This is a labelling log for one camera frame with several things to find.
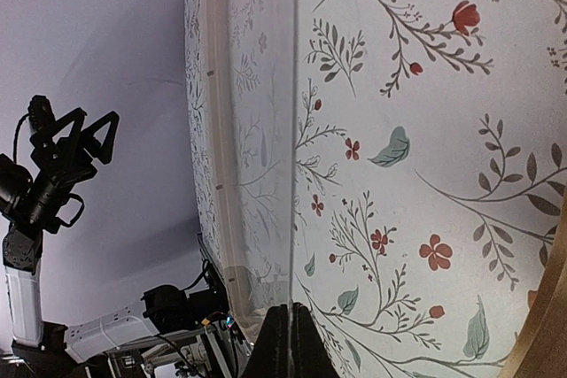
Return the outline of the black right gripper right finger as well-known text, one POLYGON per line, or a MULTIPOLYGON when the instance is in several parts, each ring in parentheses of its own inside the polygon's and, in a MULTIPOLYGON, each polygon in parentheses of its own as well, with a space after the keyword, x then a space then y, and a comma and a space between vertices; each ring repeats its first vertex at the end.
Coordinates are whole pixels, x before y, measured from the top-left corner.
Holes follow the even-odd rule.
POLYGON ((309 309, 294 303, 291 312, 290 377, 338 378, 309 309))

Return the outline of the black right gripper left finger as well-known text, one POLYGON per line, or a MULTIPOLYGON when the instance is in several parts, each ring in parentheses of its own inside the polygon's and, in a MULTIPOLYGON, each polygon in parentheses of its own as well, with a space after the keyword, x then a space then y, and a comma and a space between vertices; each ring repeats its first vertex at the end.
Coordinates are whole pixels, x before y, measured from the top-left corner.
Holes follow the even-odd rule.
POLYGON ((246 364, 245 378, 291 376, 290 331, 289 306, 270 307, 246 364))

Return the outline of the light wooden picture frame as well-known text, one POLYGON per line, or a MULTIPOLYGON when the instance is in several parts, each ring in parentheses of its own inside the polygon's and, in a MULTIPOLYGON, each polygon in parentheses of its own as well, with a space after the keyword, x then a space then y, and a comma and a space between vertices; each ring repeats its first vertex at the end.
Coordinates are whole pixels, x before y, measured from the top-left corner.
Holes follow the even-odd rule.
POLYGON ((247 241, 237 190, 229 0, 205 0, 205 10, 210 161, 219 228, 221 271, 231 313, 245 340, 255 343, 262 326, 263 312, 254 305, 255 279, 245 253, 247 241))

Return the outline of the clear acrylic sheet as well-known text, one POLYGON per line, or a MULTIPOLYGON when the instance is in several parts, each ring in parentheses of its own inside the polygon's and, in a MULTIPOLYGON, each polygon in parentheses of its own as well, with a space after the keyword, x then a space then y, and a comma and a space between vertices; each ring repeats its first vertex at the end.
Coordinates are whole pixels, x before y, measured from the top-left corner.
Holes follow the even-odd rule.
POLYGON ((291 286, 295 0, 229 0, 237 190, 254 305, 287 305, 291 286))

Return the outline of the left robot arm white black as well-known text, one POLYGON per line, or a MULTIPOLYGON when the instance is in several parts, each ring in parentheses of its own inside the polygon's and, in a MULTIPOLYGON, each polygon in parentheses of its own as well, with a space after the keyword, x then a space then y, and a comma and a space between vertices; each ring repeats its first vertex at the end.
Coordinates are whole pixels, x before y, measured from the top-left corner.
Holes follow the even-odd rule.
POLYGON ((144 317, 144 302, 136 301, 98 320, 67 326, 42 317, 40 269, 43 236, 70 228, 58 211, 69 201, 81 202, 76 184, 92 179, 93 161, 107 165, 120 117, 109 112, 88 127, 77 108, 55 119, 50 108, 30 110, 34 132, 32 176, 6 155, 1 157, 1 213, 10 222, 2 241, 3 265, 12 319, 12 352, 38 377, 67 377, 89 366, 111 349, 158 334, 144 317))

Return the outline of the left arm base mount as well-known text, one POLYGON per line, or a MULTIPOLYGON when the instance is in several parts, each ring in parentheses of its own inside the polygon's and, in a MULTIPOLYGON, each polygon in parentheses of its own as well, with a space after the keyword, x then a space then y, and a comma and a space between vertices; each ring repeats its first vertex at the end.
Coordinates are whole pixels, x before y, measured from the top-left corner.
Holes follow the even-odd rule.
POLYGON ((204 320, 226 318, 229 313, 227 290, 215 286, 187 294, 174 285, 161 285, 141 296, 143 318, 157 329, 155 336, 168 337, 182 331, 197 331, 204 320))

